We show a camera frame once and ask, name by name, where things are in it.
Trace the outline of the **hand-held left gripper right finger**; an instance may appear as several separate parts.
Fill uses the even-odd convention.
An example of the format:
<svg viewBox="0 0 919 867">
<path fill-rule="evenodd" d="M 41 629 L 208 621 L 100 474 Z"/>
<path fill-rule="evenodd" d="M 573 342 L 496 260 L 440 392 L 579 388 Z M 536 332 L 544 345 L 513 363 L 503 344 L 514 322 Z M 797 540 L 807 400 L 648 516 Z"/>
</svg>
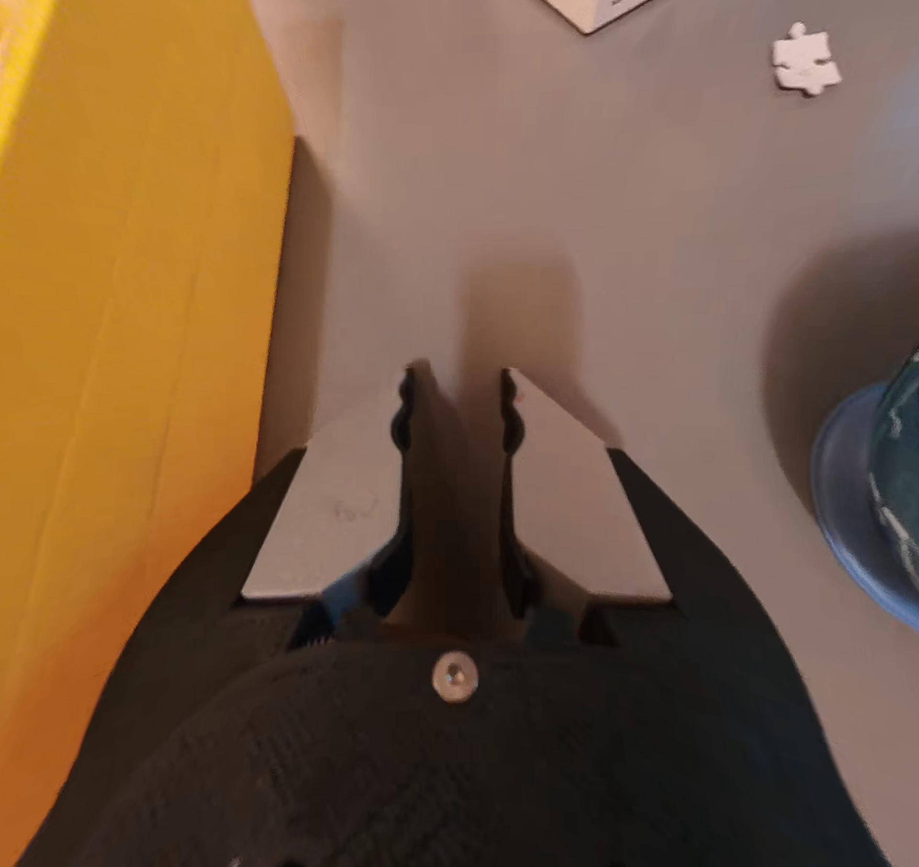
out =
<svg viewBox="0 0 919 867">
<path fill-rule="evenodd" d="M 672 602 L 605 441 L 516 368 L 500 377 L 499 559 L 515 620 Z"/>
</svg>

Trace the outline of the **white puzzle piece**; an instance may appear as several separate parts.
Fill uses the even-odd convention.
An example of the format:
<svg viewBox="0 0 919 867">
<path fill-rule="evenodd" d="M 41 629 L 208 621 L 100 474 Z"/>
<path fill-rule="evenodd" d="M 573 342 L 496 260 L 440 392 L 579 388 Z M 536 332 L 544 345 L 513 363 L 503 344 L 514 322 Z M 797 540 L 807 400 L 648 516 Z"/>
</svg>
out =
<svg viewBox="0 0 919 867">
<path fill-rule="evenodd" d="M 793 23 L 787 35 L 772 44 L 771 64 L 776 85 L 817 97 L 842 83 L 826 32 L 810 33 L 802 22 Z"/>
</svg>

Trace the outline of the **yellow plastic bin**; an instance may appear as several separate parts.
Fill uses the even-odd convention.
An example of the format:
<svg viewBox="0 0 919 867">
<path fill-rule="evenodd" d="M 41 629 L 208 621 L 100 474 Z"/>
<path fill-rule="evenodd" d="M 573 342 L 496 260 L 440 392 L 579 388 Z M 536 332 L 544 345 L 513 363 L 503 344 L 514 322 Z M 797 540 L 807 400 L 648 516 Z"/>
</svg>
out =
<svg viewBox="0 0 919 867">
<path fill-rule="evenodd" d="M 247 489 L 294 125 L 253 0 L 2 0 L 2 834 Z"/>
</svg>

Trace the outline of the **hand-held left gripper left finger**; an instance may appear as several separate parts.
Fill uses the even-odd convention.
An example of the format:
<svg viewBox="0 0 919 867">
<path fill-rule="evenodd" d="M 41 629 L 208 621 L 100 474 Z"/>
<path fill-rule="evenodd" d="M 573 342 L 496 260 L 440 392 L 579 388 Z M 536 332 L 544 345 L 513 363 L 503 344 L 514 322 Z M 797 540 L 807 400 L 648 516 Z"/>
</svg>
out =
<svg viewBox="0 0 919 867">
<path fill-rule="evenodd" d="M 358 401 L 308 440 L 241 598 L 319 603 L 331 620 L 388 617 L 413 568 L 408 478 L 415 371 Z"/>
</svg>

